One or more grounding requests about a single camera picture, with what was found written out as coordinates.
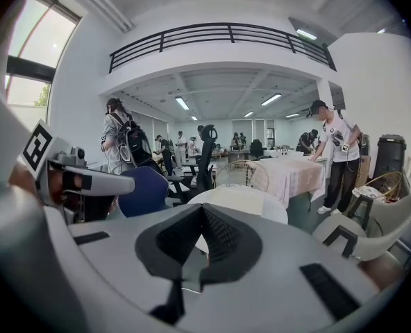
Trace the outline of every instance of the tree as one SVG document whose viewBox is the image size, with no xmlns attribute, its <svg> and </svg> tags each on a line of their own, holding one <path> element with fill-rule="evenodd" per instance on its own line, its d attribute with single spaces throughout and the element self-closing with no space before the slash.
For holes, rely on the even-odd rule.
<svg viewBox="0 0 411 333">
<path fill-rule="evenodd" d="M 39 99 L 34 101 L 34 106 L 47 106 L 48 94 L 50 92 L 50 84 L 45 84 L 40 92 Z"/>
</svg>

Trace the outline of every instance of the pink tablecloth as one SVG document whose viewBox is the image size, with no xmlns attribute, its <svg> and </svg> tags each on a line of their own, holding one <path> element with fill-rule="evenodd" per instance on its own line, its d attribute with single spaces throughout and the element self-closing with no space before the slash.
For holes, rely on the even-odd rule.
<svg viewBox="0 0 411 333">
<path fill-rule="evenodd" d="M 310 192 L 313 201 L 326 192 L 326 177 L 322 164 L 295 157 L 261 159 L 260 164 L 269 175 L 267 193 L 275 196 L 285 208 L 289 206 L 289 199 L 293 196 Z M 255 170 L 251 182 L 259 181 L 258 177 L 263 174 L 264 172 Z"/>
</svg>

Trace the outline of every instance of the black chair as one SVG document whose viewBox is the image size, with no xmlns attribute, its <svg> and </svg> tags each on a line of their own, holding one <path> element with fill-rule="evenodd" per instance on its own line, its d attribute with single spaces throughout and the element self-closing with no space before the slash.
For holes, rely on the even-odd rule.
<svg viewBox="0 0 411 333">
<path fill-rule="evenodd" d="M 217 131 L 214 125 L 207 125 L 201 132 L 201 139 L 204 141 L 203 149 L 201 152 L 201 159 L 199 164 L 183 164 L 184 167 L 189 167 L 192 171 L 192 176 L 185 176 L 182 184 L 188 187 L 190 190 L 180 200 L 184 203 L 188 202 L 196 195 L 213 188 L 212 172 L 213 169 L 210 166 L 210 159 L 212 159 L 213 144 L 218 138 Z M 193 177 L 196 176 L 196 187 L 192 186 Z"/>
<path fill-rule="evenodd" d="M 264 155 L 262 144 L 259 139 L 254 139 L 250 144 L 250 155 L 255 159 L 258 159 Z"/>
</svg>

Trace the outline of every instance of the sneaker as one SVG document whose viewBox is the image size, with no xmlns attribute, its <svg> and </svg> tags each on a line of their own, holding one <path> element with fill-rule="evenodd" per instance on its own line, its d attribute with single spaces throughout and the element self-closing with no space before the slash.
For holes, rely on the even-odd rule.
<svg viewBox="0 0 411 333">
<path fill-rule="evenodd" d="M 321 206 L 317 212 L 318 214 L 325 214 L 326 212 L 329 212 L 331 210 L 330 207 L 326 207 L 326 206 Z"/>
</svg>

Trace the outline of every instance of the black railing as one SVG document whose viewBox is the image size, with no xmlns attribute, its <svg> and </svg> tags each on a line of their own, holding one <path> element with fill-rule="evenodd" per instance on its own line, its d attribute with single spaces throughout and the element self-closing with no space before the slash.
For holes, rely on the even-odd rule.
<svg viewBox="0 0 411 333">
<path fill-rule="evenodd" d="M 289 49 L 293 53 L 303 54 L 336 71 L 327 48 L 317 46 L 291 33 L 257 25 L 216 22 L 172 28 L 127 44 L 110 54 L 109 72 L 111 73 L 114 68 L 149 53 L 161 53 L 167 48 L 182 44 L 211 41 L 270 44 Z"/>
</svg>

